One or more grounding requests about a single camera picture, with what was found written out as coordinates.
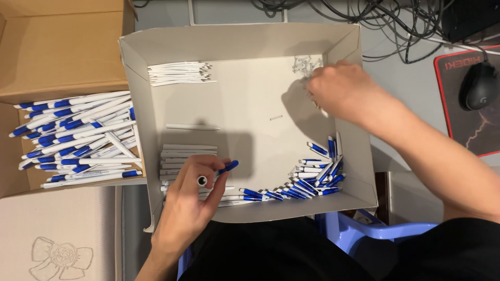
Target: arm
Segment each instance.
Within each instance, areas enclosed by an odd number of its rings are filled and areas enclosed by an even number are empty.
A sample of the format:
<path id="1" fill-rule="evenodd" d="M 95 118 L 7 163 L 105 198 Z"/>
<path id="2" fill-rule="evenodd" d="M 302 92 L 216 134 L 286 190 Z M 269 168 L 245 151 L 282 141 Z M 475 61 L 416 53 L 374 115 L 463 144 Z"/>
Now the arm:
<path id="1" fill-rule="evenodd" d="M 175 182 L 168 187 L 165 207 L 151 238 L 151 252 L 135 281 L 176 279 L 177 261 L 205 229 L 224 194 L 229 172 L 213 183 L 214 172 L 230 161 L 215 155 L 194 155 L 187 159 Z M 213 184 L 213 191 L 205 200 L 198 199 L 199 176 L 207 178 L 206 188 L 211 189 Z"/>
<path id="2" fill-rule="evenodd" d="M 443 201 L 443 220 L 500 223 L 500 177 L 463 146 L 432 128 L 377 85 L 360 66 L 339 61 L 315 70 L 307 85 L 329 114 L 391 145 Z"/>

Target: person's left hand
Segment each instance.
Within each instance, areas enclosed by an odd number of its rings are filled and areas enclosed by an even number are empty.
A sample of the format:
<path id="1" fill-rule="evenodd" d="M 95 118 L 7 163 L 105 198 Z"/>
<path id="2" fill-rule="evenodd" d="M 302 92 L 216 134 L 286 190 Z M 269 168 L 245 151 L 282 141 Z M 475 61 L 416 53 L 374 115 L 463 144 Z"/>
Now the person's left hand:
<path id="1" fill-rule="evenodd" d="M 215 155 L 193 155 L 180 169 L 177 179 L 168 187 L 165 207 L 151 238 L 151 254 L 177 261 L 184 250 L 200 235 L 214 216 L 226 189 L 229 172 L 214 182 L 214 172 L 231 160 Z M 199 200 L 198 177 L 205 176 L 206 188 L 213 190 L 205 200 Z"/>

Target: black shirt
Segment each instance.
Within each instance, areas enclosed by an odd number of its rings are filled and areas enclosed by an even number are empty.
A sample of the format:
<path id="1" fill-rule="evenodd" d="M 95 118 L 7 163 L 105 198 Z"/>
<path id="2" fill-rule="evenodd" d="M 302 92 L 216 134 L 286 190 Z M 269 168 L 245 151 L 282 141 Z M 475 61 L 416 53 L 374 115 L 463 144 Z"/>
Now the black shirt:
<path id="1" fill-rule="evenodd" d="M 384 280 L 500 280 L 500 224 L 495 222 L 451 219 L 394 247 L 395 266 Z M 211 221 L 191 251 L 192 263 L 181 281 L 374 280 L 365 269 L 369 266 L 322 236 L 306 217 Z M 376 253 L 371 260 L 381 256 Z"/>

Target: hand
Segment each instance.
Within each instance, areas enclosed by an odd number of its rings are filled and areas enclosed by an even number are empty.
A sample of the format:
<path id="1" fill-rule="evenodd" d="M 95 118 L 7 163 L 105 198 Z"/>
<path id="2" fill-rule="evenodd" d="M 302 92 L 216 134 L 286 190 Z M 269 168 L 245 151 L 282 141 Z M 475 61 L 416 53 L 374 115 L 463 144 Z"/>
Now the hand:
<path id="1" fill-rule="evenodd" d="M 184 163 L 175 182 L 168 187 L 161 217 L 151 238 L 151 255 L 170 257 L 177 261 L 188 246 L 200 235 L 214 216 L 226 189 L 229 172 L 214 181 L 214 172 L 231 160 L 215 155 L 193 155 Z M 213 191 L 205 200 L 198 199 L 199 176 L 207 178 L 206 188 Z"/>
<path id="2" fill-rule="evenodd" d="M 346 60 L 316 68 L 307 90 L 330 115 L 362 125 L 396 100 L 361 66 Z"/>

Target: person's right hand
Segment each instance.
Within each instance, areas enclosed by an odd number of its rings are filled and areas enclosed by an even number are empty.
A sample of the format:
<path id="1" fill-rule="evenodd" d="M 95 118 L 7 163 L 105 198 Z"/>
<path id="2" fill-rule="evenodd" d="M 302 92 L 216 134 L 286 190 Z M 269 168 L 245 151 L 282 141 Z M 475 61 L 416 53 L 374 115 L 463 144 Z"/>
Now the person's right hand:
<path id="1" fill-rule="evenodd" d="M 359 126 L 396 100 L 361 66 L 347 60 L 316 68 L 307 90 L 327 113 Z"/>

